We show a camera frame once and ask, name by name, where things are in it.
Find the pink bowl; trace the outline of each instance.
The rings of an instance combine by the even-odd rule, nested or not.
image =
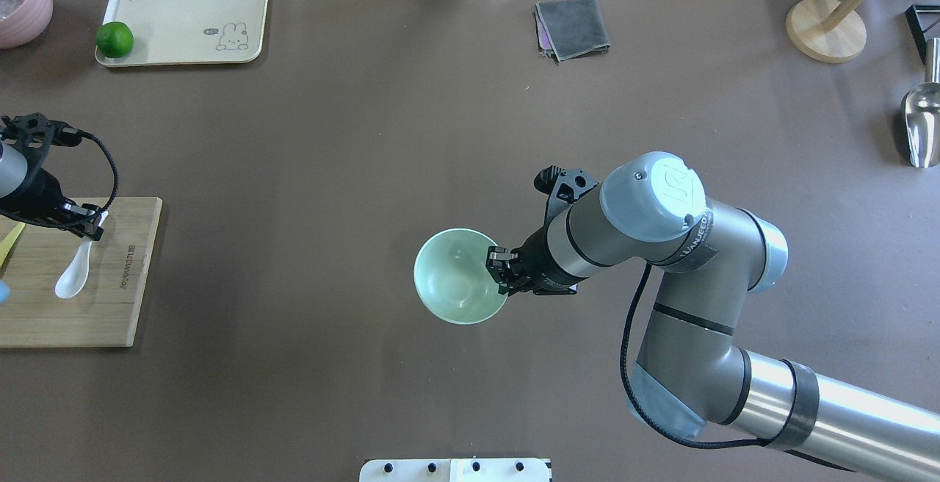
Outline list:
[[[0,49],[34,40],[49,26],[53,0],[26,0],[6,19],[0,19]]]

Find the bowl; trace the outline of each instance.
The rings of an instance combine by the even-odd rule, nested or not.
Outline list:
[[[0,49],[29,43],[43,33],[53,16],[53,0],[26,0],[0,19]]]
[[[414,288],[427,310],[451,324],[477,324],[493,317],[506,295],[486,269],[496,242],[470,229],[434,234],[414,260]]]

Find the wooden cutting board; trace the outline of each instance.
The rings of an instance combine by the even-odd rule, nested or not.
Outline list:
[[[106,198],[80,198],[101,205]],[[150,270],[162,201],[116,198],[104,236],[92,245],[84,289],[61,299],[54,288],[81,241],[58,229],[26,225],[7,257],[0,304],[0,347],[130,347]],[[0,238],[15,221],[0,217]]]

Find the metal scoop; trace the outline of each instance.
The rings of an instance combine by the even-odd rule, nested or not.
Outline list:
[[[925,80],[904,95],[904,123],[911,165],[929,168],[940,163],[940,40],[927,41]]]

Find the light green bowl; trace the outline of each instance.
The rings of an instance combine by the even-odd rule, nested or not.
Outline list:
[[[425,242],[414,260],[414,288],[437,318],[477,324],[506,303],[486,270],[490,245],[496,242],[470,229],[440,231]]]

